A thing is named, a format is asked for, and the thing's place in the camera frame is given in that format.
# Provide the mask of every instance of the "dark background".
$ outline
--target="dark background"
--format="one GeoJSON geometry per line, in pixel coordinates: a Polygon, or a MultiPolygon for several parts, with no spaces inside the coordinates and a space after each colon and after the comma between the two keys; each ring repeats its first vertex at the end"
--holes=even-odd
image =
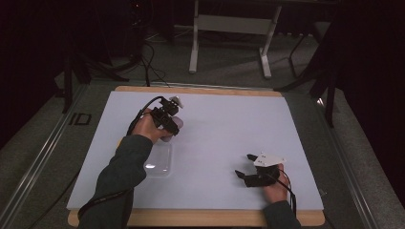
{"type": "MultiPolygon", "coordinates": [[[[140,3],[147,8],[148,1],[140,3]]],[[[138,12],[141,23],[137,29],[154,26],[171,39],[174,24],[192,25],[193,1],[154,1],[154,4],[153,22],[149,25],[150,15],[138,12]]],[[[271,17],[260,5],[247,9],[239,4],[227,7],[222,4],[229,3],[206,2],[201,11],[271,17]]],[[[105,63],[112,56],[141,52],[142,33],[128,25],[129,8],[127,1],[117,0],[0,2],[0,147],[57,92],[53,79],[63,70],[67,41],[73,41],[80,51],[105,63]]],[[[336,10],[333,30],[325,39],[345,60],[338,86],[345,92],[402,204],[405,202],[401,180],[405,177],[403,11],[404,4],[399,0],[346,1],[336,10]]],[[[331,20],[334,13],[335,10],[288,6],[282,10],[277,31],[305,33],[308,22],[331,20]]],[[[325,52],[318,58],[334,54],[325,52]]]]}

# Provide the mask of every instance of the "gray sleeve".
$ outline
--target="gray sleeve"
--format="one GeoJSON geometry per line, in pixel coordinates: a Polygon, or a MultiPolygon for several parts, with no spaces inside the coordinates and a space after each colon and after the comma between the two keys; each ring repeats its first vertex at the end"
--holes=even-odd
{"type": "Polygon", "coordinates": [[[145,178],[143,164],[152,150],[152,141],[142,135],[121,140],[116,154],[97,179],[92,199],[129,190],[125,195],[93,206],[80,219],[78,228],[124,228],[132,211],[133,189],[145,178]]]}
{"type": "Polygon", "coordinates": [[[301,223],[292,213],[286,200],[268,205],[264,210],[268,228],[296,229],[301,228],[301,223]]]}

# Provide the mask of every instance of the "black device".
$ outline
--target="black device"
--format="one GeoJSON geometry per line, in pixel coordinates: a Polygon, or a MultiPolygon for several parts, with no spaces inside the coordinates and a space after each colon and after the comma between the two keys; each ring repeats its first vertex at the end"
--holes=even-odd
{"type": "Polygon", "coordinates": [[[140,110],[135,117],[135,119],[129,125],[127,135],[130,135],[134,130],[135,126],[137,125],[140,117],[144,115],[146,108],[149,107],[154,101],[160,99],[160,104],[162,105],[160,108],[155,107],[150,115],[153,117],[153,121],[155,122],[156,127],[162,126],[163,129],[176,135],[179,133],[179,127],[176,122],[173,121],[172,117],[179,112],[179,107],[182,108],[182,104],[180,99],[177,96],[170,97],[169,100],[164,98],[163,96],[158,96],[148,102],[142,110],[140,110]]]}
{"type": "MultiPolygon", "coordinates": [[[[257,156],[247,155],[249,160],[255,161],[257,156]]],[[[277,182],[280,176],[280,170],[277,165],[268,167],[255,166],[256,175],[245,175],[244,173],[235,170],[236,175],[245,182],[246,187],[264,187],[277,182]]]]}
{"type": "MultiPolygon", "coordinates": [[[[256,161],[258,158],[255,155],[247,155],[247,158],[252,161],[256,161]]],[[[278,165],[270,165],[270,166],[255,166],[256,167],[256,175],[245,175],[244,173],[235,170],[236,175],[238,178],[242,179],[245,182],[246,187],[265,187],[274,185],[275,183],[279,183],[283,187],[285,187],[290,193],[290,205],[292,207],[292,212],[294,215],[297,213],[297,203],[294,193],[292,192],[291,183],[287,174],[278,168],[278,165]],[[286,178],[288,179],[288,184],[284,184],[279,180],[280,172],[282,172],[286,178]]]]}

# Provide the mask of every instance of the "clear plastic container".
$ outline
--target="clear plastic container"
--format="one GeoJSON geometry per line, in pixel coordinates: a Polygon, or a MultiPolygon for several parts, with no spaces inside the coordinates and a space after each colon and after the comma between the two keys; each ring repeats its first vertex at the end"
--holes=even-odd
{"type": "Polygon", "coordinates": [[[149,158],[144,164],[146,174],[154,177],[164,177],[170,173],[172,144],[158,141],[152,148],[149,158]]]}

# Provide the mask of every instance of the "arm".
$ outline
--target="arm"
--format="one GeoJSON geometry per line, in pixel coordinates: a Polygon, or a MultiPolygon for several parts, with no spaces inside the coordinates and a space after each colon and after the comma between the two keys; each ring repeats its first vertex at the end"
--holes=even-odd
{"type": "Polygon", "coordinates": [[[126,226],[132,211],[134,187],[146,178],[143,164],[149,157],[153,144],[168,135],[170,133],[167,131],[155,127],[149,114],[139,121],[132,135],[121,140],[116,154],[100,173],[96,192],[91,200],[121,191],[128,192],[88,209],[81,217],[78,228],[115,229],[126,226]]]}
{"type": "MultiPolygon", "coordinates": [[[[284,170],[283,164],[279,164],[278,166],[280,170],[284,170]]],[[[288,185],[288,179],[284,173],[280,173],[279,180],[288,185]]],[[[270,203],[264,209],[268,227],[275,229],[301,228],[300,222],[292,213],[291,207],[287,202],[287,189],[276,182],[275,184],[264,187],[264,191],[266,199],[270,203]]]]}

